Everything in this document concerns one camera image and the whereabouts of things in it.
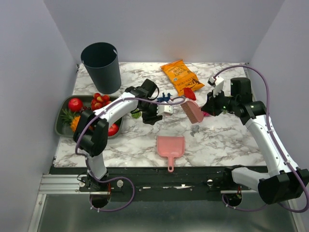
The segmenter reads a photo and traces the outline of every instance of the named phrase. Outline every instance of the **tray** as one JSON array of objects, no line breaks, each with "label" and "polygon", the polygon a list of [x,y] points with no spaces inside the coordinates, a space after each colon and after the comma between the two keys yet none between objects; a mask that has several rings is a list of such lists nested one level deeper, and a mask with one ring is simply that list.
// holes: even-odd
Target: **tray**
[{"label": "tray", "polygon": [[[67,137],[67,138],[73,138],[74,133],[68,124],[63,124],[63,120],[60,115],[62,114],[63,109],[68,108],[68,103],[72,98],[79,98],[83,102],[83,105],[86,107],[90,107],[91,101],[93,100],[92,95],[72,95],[63,101],[61,109],[59,110],[59,113],[57,114],[57,117],[56,117],[55,132],[57,135],[62,136],[62,137]],[[117,98],[118,97],[110,96],[111,101],[114,101]],[[109,136],[108,139],[114,139],[120,134],[122,123],[123,123],[122,118],[120,118],[119,120],[115,122],[115,124],[119,126],[119,131],[115,135]]]}]

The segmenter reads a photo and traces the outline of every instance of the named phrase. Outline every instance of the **chip bag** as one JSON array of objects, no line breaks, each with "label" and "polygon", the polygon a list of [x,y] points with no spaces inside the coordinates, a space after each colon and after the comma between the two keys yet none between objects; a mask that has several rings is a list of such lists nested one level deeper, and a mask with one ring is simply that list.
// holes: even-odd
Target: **chip bag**
[{"label": "chip bag", "polygon": [[178,96],[184,94],[184,88],[190,88],[192,91],[202,88],[204,85],[199,82],[197,75],[191,72],[183,63],[183,60],[178,60],[170,64],[161,66],[161,69],[169,77],[178,92]]}]

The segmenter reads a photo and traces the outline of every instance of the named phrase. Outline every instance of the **marble table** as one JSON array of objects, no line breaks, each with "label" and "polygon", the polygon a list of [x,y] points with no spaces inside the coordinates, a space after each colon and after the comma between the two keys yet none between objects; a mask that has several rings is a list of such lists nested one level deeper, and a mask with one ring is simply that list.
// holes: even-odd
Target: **marble table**
[{"label": "marble table", "polygon": [[[177,95],[172,83],[161,71],[164,63],[120,63],[121,88],[113,95],[119,96],[129,86],[139,86],[145,78],[154,81],[160,92]],[[211,87],[207,79],[219,70],[235,65],[233,63],[188,63],[205,86],[196,91],[197,103],[203,105]],[[222,73],[225,79],[224,91],[230,92],[230,79],[245,77],[242,68]],[[93,95],[97,92],[83,64],[80,66],[73,95]],[[107,167],[166,167],[167,159],[156,152],[156,137],[184,136],[185,154],[175,160],[175,167],[181,166],[227,166],[227,165],[265,165],[255,140],[233,115],[206,117],[202,123],[192,125],[180,106],[174,107],[174,114],[156,122],[154,126],[134,119],[130,114],[124,116],[121,134],[109,140],[103,151]],[[85,167],[83,157],[74,154],[75,142],[61,137],[55,155],[55,167]]]}]

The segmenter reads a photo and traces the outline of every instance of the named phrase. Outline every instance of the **dustpan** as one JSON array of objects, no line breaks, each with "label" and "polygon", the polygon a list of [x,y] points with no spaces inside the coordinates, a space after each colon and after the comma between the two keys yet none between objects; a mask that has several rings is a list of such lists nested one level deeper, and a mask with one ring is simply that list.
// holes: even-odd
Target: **dustpan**
[{"label": "dustpan", "polygon": [[168,158],[168,171],[174,171],[174,158],[179,158],[184,154],[184,137],[157,137],[157,150],[161,157]]}]

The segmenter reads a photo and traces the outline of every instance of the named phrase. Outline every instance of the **brush bristles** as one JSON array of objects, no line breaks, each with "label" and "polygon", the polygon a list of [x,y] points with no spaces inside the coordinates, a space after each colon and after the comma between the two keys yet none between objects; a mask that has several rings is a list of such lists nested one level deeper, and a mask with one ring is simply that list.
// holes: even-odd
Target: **brush bristles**
[{"label": "brush bristles", "polygon": [[183,103],[180,106],[182,107],[183,111],[185,112],[185,114],[187,115],[187,117],[189,118],[189,120],[192,124],[198,122],[197,118],[195,117],[194,113],[192,112],[192,110],[191,110],[191,108],[188,104]]}]

